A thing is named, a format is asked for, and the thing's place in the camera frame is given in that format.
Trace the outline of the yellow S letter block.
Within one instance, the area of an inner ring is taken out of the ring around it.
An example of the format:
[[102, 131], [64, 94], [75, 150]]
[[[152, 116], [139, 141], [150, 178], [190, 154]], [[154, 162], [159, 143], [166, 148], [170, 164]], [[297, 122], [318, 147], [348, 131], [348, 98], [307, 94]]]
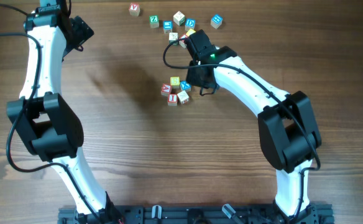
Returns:
[[180, 88], [180, 77], [170, 77], [170, 85], [173, 89]]

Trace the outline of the red A letter block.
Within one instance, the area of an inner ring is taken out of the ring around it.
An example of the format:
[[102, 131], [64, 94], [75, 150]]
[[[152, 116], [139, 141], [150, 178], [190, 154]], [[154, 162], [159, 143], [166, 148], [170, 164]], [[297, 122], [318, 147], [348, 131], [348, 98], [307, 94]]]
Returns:
[[168, 96], [172, 93], [172, 86], [168, 83], [164, 83], [161, 87], [161, 95]]

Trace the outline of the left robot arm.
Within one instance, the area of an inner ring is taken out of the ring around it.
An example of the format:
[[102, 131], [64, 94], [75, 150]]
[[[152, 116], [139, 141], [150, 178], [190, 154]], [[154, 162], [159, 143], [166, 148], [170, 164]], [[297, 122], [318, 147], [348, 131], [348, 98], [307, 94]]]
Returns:
[[28, 152], [44, 162], [43, 168], [52, 167], [71, 193], [76, 207], [60, 210], [60, 223], [122, 223], [123, 216], [84, 157], [81, 121], [62, 97], [64, 57], [73, 49], [83, 51], [83, 43], [94, 34], [70, 14], [70, 1], [41, 1], [27, 15], [27, 75], [18, 100], [7, 104], [9, 133], [17, 133]]

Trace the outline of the white blue side block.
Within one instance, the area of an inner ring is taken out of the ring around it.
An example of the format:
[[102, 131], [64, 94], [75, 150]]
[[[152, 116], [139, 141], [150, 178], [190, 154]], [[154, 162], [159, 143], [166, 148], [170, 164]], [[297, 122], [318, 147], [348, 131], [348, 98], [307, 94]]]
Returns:
[[185, 103], [189, 102], [189, 100], [190, 100], [190, 97], [185, 90], [179, 92], [177, 94], [177, 97], [181, 104], [185, 104]]

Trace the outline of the blue X letter block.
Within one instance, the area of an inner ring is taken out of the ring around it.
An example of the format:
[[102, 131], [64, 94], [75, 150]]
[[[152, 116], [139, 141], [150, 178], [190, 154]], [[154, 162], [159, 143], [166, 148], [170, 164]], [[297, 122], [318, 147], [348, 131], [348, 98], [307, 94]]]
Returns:
[[187, 81], [181, 81], [180, 82], [180, 89], [181, 91], [189, 92], [191, 91], [191, 85]]

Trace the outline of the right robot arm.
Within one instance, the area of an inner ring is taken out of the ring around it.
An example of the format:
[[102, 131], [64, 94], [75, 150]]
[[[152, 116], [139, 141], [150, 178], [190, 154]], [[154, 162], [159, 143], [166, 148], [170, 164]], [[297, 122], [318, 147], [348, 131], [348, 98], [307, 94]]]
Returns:
[[253, 72], [227, 46], [213, 45], [203, 30], [188, 35], [192, 57], [187, 82], [202, 89], [224, 88], [241, 100], [257, 117], [260, 147], [275, 168], [277, 212], [287, 223], [308, 215], [308, 173], [319, 170], [317, 148], [321, 136], [310, 99], [301, 91], [290, 94]]

